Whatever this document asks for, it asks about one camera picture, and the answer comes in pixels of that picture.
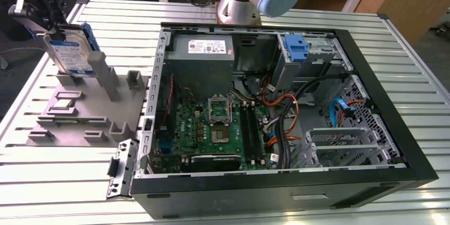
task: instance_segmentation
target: red wire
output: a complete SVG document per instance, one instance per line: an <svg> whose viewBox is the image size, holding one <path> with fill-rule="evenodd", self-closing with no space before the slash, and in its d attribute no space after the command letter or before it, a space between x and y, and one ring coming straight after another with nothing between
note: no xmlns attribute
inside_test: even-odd
<svg viewBox="0 0 450 225"><path fill-rule="evenodd" d="M167 102L167 106L165 106L165 112L164 112L164 118L163 118L163 123L159 127L159 129L161 129L161 127L165 124L165 119L167 119L167 114L168 114L168 109L169 109L169 104L171 104L171 97L173 95L173 75L169 76L169 96L168 96L168 102Z"/></svg>
<svg viewBox="0 0 450 225"><path fill-rule="evenodd" d="M361 100L352 100L347 103L347 106L351 106L352 104L356 104L356 103L361 103L363 101ZM337 118L337 125L336 127L340 127L341 125L341 121L343 121L343 111L340 111L339 113L339 118Z"/></svg>

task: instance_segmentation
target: metal bracket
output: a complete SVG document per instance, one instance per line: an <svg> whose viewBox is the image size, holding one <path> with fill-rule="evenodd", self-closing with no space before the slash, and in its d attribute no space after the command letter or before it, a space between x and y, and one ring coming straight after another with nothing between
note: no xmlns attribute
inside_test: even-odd
<svg viewBox="0 0 450 225"><path fill-rule="evenodd" d="M128 139L118 143L114 157L110 158L108 176L109 185L106 191L106 199L126 199L130 198L130 181L134 175L136 153L138 141Z"/></svg>

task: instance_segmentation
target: power supply label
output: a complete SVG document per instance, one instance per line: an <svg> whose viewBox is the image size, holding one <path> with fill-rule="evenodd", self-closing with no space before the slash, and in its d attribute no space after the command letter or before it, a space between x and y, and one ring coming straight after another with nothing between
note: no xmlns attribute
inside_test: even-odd
<svg viewBox="0 0 450 225"><path fill-rule="evenodd" d="M189 54L225 54L225 41L189 40Z"/></svg>
<svg viewBox="0 0 450 225"><path fill-rule="evenodd" d="M77 42L49 41L64 68L73 74L93 74Z"/></svg>

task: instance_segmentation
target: slotted aluminum surface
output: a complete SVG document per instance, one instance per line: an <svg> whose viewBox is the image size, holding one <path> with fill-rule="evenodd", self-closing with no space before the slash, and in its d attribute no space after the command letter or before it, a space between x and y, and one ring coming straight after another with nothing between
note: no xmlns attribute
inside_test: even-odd
<svg viewBox="0 0 450 225"><path fill-rule="evenodd" d="M152 71L160 22L213 23L213 8L177 3L90 0L76 5L72 23L89 22L106 63L117 73ZM347 29L400 112L439 179L356 208L185 220L187 224L448 224L450 106L448 96L422 61L372 14L291 11L261 18L264 25ZM26 147L57 84L56 67L44 56L1 122L0 223L146 223L152 219L133 200L104 201L106 168L114 148Z"/></svg>

